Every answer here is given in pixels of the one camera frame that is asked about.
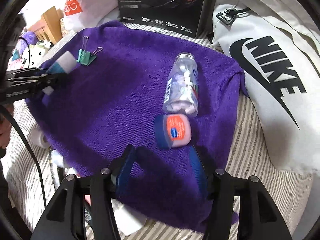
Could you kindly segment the person's left hand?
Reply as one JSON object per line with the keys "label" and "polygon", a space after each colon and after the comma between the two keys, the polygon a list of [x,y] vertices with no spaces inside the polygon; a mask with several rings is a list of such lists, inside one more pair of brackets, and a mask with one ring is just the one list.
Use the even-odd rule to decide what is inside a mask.
{"label": "person's left hand", "polygon": [[6,154],[6,147],[10,141],[10,132],[11,132],[11,124],[8,120],[1,115],[1,136],[0,136],[0,143],[1,143],[1,158],[3,158]]}

